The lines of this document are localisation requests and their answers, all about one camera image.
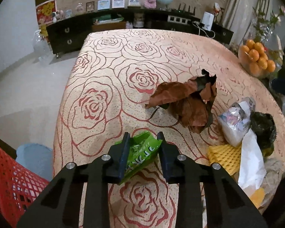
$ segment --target white cable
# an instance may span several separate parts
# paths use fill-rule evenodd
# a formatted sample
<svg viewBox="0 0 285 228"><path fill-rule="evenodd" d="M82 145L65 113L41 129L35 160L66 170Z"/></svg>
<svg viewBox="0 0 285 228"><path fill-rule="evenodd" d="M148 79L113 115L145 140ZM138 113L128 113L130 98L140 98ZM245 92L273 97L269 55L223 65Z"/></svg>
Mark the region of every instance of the white cable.
<svg viewBox="0 0 285 228"><path fill-rule="evenodd" d="M211 38L211 37L208 36L208 34L206 33L206 31L205 31L203 28L200 28L200 27L199 27L199 25L196 23L196 21L195 21L195 22L192 22L192 25L194 25L195 27L198 28L198 35L199 35L199 36L201 35L201 30L202 30L202 31L206 34L206 36L207 36L208 38L214 39L214 37L215 37L215 32L214 32L214 31L211 30L211 32L214 33L214 36Z"/></svg>

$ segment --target black plastic bag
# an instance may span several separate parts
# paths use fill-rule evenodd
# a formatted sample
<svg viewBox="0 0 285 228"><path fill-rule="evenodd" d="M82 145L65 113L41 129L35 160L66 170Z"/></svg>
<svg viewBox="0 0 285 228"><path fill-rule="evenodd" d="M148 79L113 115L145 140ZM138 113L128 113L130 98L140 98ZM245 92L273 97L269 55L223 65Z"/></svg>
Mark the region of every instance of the black plastic bag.
<svg viewBox="0 0 285 228"><path fill-rule="evenodd" d="M277 138L277 130L272 115L252 112L250 120L251 129L256 134L256 140L263 157L270 156L274 151L274 141Z"/></svg>

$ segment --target red plastic basket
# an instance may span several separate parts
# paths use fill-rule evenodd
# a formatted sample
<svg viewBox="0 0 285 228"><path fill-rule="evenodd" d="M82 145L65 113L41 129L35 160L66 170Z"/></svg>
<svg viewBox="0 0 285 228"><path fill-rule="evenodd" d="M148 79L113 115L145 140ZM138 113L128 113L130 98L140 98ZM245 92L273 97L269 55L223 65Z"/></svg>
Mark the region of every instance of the red plastic basket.
<svg viewBox="0 0 285 228"><path fill-rule="evenodd" d="M0 148L0 212L12 227L48 183Z"/></svg>

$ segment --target large transparent water jug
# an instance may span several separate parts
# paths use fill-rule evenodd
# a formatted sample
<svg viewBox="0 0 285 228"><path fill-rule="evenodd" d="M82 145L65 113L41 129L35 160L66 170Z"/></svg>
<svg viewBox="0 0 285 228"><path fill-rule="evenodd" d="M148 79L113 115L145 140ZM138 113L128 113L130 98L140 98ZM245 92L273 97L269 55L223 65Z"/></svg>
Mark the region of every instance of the large transparent water jug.
<svg viewBox="0 0 285 228"><path fill-rule="evenodd" d="M49 44L42 35L41 30L35 31L34 37L33 37L33 48L34 53L36 54L37 58L40 62L44 62L48 59L48 57L52 54Z"/></svg>

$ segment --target rose pattern tablecloth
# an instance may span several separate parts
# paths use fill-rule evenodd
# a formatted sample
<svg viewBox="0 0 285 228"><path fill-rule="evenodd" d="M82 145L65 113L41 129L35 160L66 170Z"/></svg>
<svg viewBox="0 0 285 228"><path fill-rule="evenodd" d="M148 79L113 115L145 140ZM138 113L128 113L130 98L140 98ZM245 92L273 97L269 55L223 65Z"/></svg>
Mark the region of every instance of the rose pattern tablecloth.
<svg viewBox="0 0 285 228"><path fill-rule="evenodd" d="M206 69L217 74L214 122L201 134L183 128L161 108L145 109L163 81L184 82ZM126 29L91 33L72 69L61 101L54 140L54 173L68 162L92 162L124 132L163 131L180 152L209 164L207 146L225 144L216 120L245 96L256 110L270 113L277 126L274 155L285 170L285 118L262 83L218 42L181 32ZM177 185L168 185L156 161L121 186L110 184L111 227L174 227Z"/></svg>

